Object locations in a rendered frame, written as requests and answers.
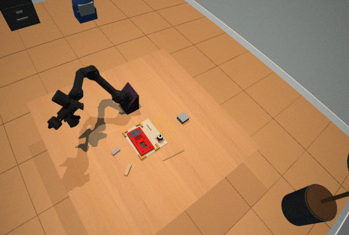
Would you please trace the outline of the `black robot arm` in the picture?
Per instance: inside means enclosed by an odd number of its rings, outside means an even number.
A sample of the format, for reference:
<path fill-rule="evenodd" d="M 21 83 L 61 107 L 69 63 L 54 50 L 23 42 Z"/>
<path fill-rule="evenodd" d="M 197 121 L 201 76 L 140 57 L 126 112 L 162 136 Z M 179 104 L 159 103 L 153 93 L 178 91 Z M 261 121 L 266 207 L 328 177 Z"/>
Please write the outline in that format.
<path fill-rule="evenodd" d="M 99 74 L 98 69 L 94 65 L 80 68 L 75 74 L 76 76 L 73 88 L 69 94 L 67 95 L 60 90 L 57 90 L 56 94 L 51 99 L 51 101 L 59 104 L 60 106 L 65 106 L 65 109 L 68 112 L 73 113 L 70 117 L 64 120 L 64 122 L 67 122 L 71 128 L 76 127 L 81 118 L 78 115 L 74 115 L 74 112 L 77 111 L 78 108 L 84 110 L 84 104 L 78 101 L 83 98 L 82 84 L 85 77 L 89 80 L 96 81 L 112 96 L 112 100 L 115 103 L 120 103 L 122 101 L 127 101 L 127 103 L 129 103 L 133 99 L 131 92 L 127 92 L 126 90 L 116 90 L 113 88 L 112 85 Z"/>

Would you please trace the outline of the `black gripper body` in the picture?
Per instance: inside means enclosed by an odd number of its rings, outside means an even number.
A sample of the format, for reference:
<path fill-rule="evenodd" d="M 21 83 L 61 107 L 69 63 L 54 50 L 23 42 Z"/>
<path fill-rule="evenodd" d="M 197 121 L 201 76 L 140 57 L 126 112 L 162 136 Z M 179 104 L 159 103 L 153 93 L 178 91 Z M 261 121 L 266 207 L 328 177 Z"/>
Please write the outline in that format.
<path fill-rule="evenodd" d="M 65 120 L 66 118 L 70 117 L 73 113 L 68 112 L 65 109 L 65 106 L 62 107 L 61 110 L 57 112 L 59 118 L 51 117 L 49 121 L 47 121 L 48 124 L 50 124 L 55 130 L 59 129 L 62 125 L 62 120 Z"/>

